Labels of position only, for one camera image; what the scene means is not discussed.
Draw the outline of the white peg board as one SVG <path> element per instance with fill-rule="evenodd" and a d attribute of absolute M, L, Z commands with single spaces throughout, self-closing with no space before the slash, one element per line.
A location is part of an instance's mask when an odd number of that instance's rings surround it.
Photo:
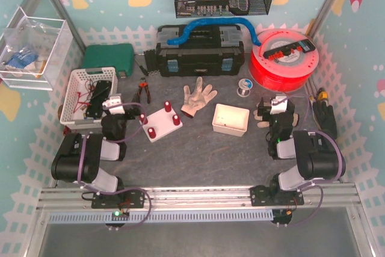
<path fill-rule="evenodd" d="M 175 115 L 176 112 L 173 108 L 171 108 L 171 111 L 167 113 L 164 108 L 158 110 L 157 112 L 150 114 L 147 116 L 148 118 L 148 124 L 143 125 L 143 130 L 145 134 L 147 135 L 147 138 L 151 143 L 156 142 L 162 137 L 165 137 L 168 134 L 171 134 L 172 132 L 176 131 L 177 129 L 180 129 L 183 127 L 183 123 L 180 120 L 180 125 L 175 126 L 173 124 L 173 115 Z M 155 139 L 150 139 L 147 129 L 153 127 L 156 131 L 156 138 Z"/>

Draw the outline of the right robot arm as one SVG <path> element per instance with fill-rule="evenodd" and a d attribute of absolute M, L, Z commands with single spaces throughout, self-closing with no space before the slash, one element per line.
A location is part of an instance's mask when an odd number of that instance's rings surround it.
<path fill-rule="evenodd" d="M 268 128 L 268 155 L 272 159 L 293 159 L 296 164 L 274 175 L 269 185 L 250 188 L 252 206 L 303 205 L 305 190 L 318 183 L 334 182 L 345 173 L 345 160 L 336 144 L 334 111 L 326 93 L 309 98 L 308 105 L 317 131 L 296 128 L 300 117 L 289 96 L 278 95 L 257 104 L 254 118 L 260 128 Z"/>

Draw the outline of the large red spring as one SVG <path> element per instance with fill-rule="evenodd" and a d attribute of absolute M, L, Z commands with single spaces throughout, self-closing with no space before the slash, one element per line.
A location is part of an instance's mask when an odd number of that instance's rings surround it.
<path fill-rule="evenodd" d="M 150 127 L 147 129 L 148 135 L 150 139 L 155 139 L 156 138 L 156 131 L 153 127 Z"/>
<path fill-rule="evenodd" d="M 164 109 L 167 113 L 171 111 L 171 103 L 169 101 L 164 102 Z"/>
<path fill-rule="evenodd" d="M 140 122 L 143 125 L 148 124 L 148 118 L 145 116 L 145 114 L 140 114 Z"/>
<path fill-rule="evenodd" d="M 173 119 L 173 124 L 175 126 L 179 126 L 180 125 L 180 118 L 179 118 L 179 116 L 177 114 L 173 115 L 172 119 Z"/>

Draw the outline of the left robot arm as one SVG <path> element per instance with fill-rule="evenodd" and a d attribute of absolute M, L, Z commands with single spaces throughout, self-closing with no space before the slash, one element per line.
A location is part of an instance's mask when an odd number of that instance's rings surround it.
<path fill-rule="evenodd" d="M 100 134 L 83 137 L 69 132 L 64 137 L 51 165 L 51 175 L 57 181 L 87 185 L 94 189 L 93 208 L 117 205 L 129 201 L 129 193 L 112 194 L 124 189 L 123 181 L 100 168 L 101 161 L 123 161 L 127 145 L 121 140 L 126 135 L 127 121 L 140 115 L 138 107 L 123 106 L 110 109 L 111 100 L 103 104 L 106 115 L 102 117 Z"/>

